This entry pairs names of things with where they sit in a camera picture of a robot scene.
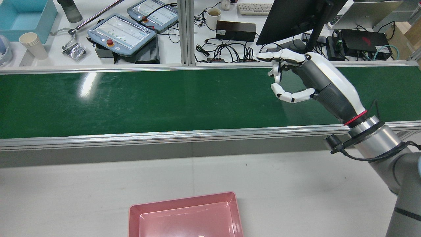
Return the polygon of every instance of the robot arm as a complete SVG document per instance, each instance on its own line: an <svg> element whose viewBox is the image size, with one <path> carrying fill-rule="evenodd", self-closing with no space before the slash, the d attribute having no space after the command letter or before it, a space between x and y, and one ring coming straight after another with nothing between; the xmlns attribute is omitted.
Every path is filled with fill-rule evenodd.
<svg viewBox="0 0 421 237"><path fill-rule="evenodd" d="M258 54L257 58L272 61L268 75L274 76L275 83L271 88L280 100L297 103L315 99L341 123L351 126L367 112L354 86L320 54L309 52L303 55L282 49L276 53ZM282 88L282 71L288 70L300 76L307 90L290 93Z"/></svg>
<svg viewBox="0 0 421 237"><path fill-rule="evenodd" d="M342 143L335 135L326 138L331 153L344 155L370 165L398 195L386 237L419 237L421 233L421 153L411 153L406 147L421 145L403 142L375 116L366 117L354 86L324 57L309 52L305 55L282 49L277 53L263 53L260 60L272 61L275 83L271 88L278 99L294 103L310 98L320 102L340 122L351 129L351 139ZM280 85L282 71L292 70L308 88L289 93ZM354 145L365 159L350 156L345 148Z"/></svg>

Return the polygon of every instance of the paper cup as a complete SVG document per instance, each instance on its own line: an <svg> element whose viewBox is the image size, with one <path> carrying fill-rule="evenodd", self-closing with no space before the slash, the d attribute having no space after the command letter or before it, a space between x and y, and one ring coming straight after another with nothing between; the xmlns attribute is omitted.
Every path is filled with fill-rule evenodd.
<svg viewBox="0 0 421 237"><path fill-rule="evenodd" d="M221 10L210 8L206 11L206 24L211 30L216 30L216 21L221 19Z"/></svg>
<svg viewBox="0 0 421 237"><path fill-rule="evenodd" d="M47 51L45 51L44 46L41 44L40 38L34 32L28 32L23 34L19 38L19 42L25 46L29 52L31 52L36 59L44 60L48 58Z"/></svg>

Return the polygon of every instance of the white table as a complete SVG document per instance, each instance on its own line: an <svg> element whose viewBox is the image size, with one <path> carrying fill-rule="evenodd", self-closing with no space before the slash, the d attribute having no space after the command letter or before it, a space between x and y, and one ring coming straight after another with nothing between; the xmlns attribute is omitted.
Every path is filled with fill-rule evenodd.
<svg viewBox="0 0 421 237"><path fill-rule="evenodd" d="M95 13L99 12L109 4L113 3L115 0L107 0L107 1L99 1L99 0L74 0L77 8L79 9L83 20L78 23L70 23L63 11L61 5L54 0L54 4L57 8L58 14L56 20L53 24L51 29L52 32L57 31L58 29L62 28L75 28L77 25L82 23L83 21L87 20ZM86 37L88 36L87 32L90 28L92 28L99 19L104 19L110 16L113 13L118 13L123 15L127 18L130 18L127 14L126 9L131 7L132 5L136 4L140 0L125 0L124 2L120 3L119 5L115 6L114 8L110 9L103 15L101 15L96 20L92 21L88 25L84 26L77 32L77 42L84 45L87 50L89 51L89 55L81 60L80 62L75 62L71 58L63 55L61 52L63 49L61 48L67 42L70 41L71 37L66 32L60 32L57 36L49 36L47 42L44 44L44 47L48 53L48 58L46 60L39 61L34 59L31 54L25 55L26 48L22 46L19 42L11 42L11 47L13 51L13 60L8 64L0 67L0 70L13 70L16 67L25 66L25 67L36 67L36 68L53 68L53 67L67 67L71 68L72 66L89 66L90 68L114 68L118 67L114 66L113 58L105 58L100 59L96 55L95 48L92 47L92 43L90 43ZM163 0L165 3L173 2L173 0ZM170 33L177 33L175 30L170 29ZM160 51L160 63L167 64L167 65L180 65L181 63L181 50L180 50L180 43L174 44L171 43L168 35L158 35L159 41L159 51ZM171 36L174 41L178 41L179 37L172 35ZM119 60L119 64L131 64L125 62L124 60Z"/></svg>
<svg viewBox="0 0 421 237"><path fill-rule="evenodd" d="M205 8L207 7L211 7L213 5L215 5L217 2L219 2L218 0L199 0L199 1L195 1L194 2L194 13L195 16L199 15ZM241 1L241 3L273 3L273 0L249 0L249 1ZM350 5L352 5L353 1L352 0L348 0L347 3L344 5L344 7L339 11L339 13L344 13ZM229 11L222 11L221 10L221 20L222 21L231 21L231 22L245 22L245 23L255 23L256 24L256 32L258 34L260 34L263 25L266 21L267 16L243 16L240 13L238 13L237 11L237 3L233 4L230 8ZM321 32L320 35L323 36L330 36L332 35L332 31L329 30L327 28L327 26L325 26ZM199 45L203 45L205 43L206 39L209 38L215 38L215 31L212 31L210 29L208 29L206 26L204 27L198 27L195 26L195 44L199 44ZM289 41L292 41L292 37L284 39L284 40L280 40L278 42L276 42L277 44L282 44L282 43L286 43ZM301 39L301 35L295 36L294 39ZM258 54L258 52L261 49L261 46L256 45L256 41L257 39L254 40L253 43L247 43L247 47L251 47L253 49L254 52L254 57L256 58L256 55ZM218 40L212 40L210 41L212 43L215 44L220 44L221 42ZM231 41L230 43L242 43L244 44L244 42L242 41ZM216 46L210 46L207 45L204 47L205 50L214 50ZM244 47L240 46L240 45L232 45L232 47L238 52L238 54L240 55L240 57L242 58L243 55L243 50ZM276 48L275 44L269 44L267 46L265 46L262 50L262 52L265 52L267 48ZM211 54L210 56L206 57L204 56L202 53L199 52L195 52L195 55L198 59L198 61L201 60L206 60L207 58L212 58L213 54ZM231 62L231 56L228 52L228 50L224 49L222 51L221 57L225 60L225 62ZM206 65L206 63L198 63L199 66L204 66Z"/></svg>
<svg viewBox="0 0 421 237"><path fill-rule="evenodd" d="M328 151L3 168L0 236L123 237L132 204L224 191L245 237L382 237L396 201L367 162Z"/></svg>

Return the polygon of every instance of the black power adapter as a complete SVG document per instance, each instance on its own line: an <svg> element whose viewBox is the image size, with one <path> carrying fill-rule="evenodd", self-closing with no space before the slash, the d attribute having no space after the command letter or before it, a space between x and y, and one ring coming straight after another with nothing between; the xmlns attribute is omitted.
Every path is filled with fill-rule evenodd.
<svg viewBox="0 0 421 237"><path fill-rule="evenodd" d="M326 40L326 52L329 61L344 61L345 51L341 42L337 37L328 36Z"/></svg>

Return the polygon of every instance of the aluminum rail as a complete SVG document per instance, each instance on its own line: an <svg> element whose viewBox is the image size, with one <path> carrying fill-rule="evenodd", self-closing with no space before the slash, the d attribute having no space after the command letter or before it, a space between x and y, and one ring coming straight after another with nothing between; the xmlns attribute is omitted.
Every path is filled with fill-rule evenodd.
<svg viewBox="0 0 421 237"><path fill-rule="evenodd" d="M411 136L421 130L421 121L386 123L400 137ZM282 137L304 137L347 134L349 128L341 124L293 126L273 128L219 129L180 132L146 132L70 137L34 137L0 140L0 151L82 148L114 145L187 143L221 140L243 140Z"/></svg>

